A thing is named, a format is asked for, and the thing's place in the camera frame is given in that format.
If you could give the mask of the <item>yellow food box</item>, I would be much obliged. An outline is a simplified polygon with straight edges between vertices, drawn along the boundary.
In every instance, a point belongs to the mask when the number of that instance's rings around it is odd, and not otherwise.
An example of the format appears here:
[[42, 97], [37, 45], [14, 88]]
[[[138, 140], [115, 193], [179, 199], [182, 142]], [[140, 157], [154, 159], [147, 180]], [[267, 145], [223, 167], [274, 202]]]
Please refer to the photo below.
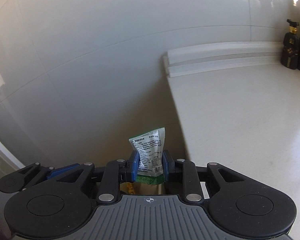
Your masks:
[[136, 192], [135, 192], [135, 189], [133, 187], [133, 184], [132, 183], [122, 183], [120, 185], [120, 190], [123, 191], [125, 194], [130, 194], [130, 195], [135, 195]]

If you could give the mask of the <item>black sauce bottle left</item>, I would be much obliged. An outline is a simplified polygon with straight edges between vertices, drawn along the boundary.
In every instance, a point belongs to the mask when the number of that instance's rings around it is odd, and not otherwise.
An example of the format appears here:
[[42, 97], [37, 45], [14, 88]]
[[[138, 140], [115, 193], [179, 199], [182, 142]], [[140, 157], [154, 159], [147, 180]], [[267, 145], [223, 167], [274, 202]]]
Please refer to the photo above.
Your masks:
[[287, 19], [289, 32], [284, 36], [281, 64], [289, 69], [295, 70], [298, 65], [299, 38], [296, 34], [298, 22]]

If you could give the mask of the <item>green white snack packet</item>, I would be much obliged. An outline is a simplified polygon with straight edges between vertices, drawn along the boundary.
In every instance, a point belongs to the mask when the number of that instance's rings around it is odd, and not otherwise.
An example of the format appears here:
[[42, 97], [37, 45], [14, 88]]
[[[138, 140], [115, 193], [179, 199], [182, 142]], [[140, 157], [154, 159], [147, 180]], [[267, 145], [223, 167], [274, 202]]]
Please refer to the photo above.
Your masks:
[[130, 138], [129, 142], [139, 155], [136, 182], [159, 185], [164, 182], [162, 154], [165, 143], [165, 128], [159, 128]]

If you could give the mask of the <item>beige kitchen counter cabinet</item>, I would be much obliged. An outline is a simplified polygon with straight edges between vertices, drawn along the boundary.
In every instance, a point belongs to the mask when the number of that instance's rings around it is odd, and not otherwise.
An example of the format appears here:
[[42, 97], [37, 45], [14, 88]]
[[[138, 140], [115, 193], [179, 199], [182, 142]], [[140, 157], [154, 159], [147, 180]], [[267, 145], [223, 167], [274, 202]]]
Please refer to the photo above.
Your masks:
[[197, 165], [214, 161], [288, 194], [300, 239], [300, 71], [280, 62], [281, 42], [223, 42], [162, 59]]

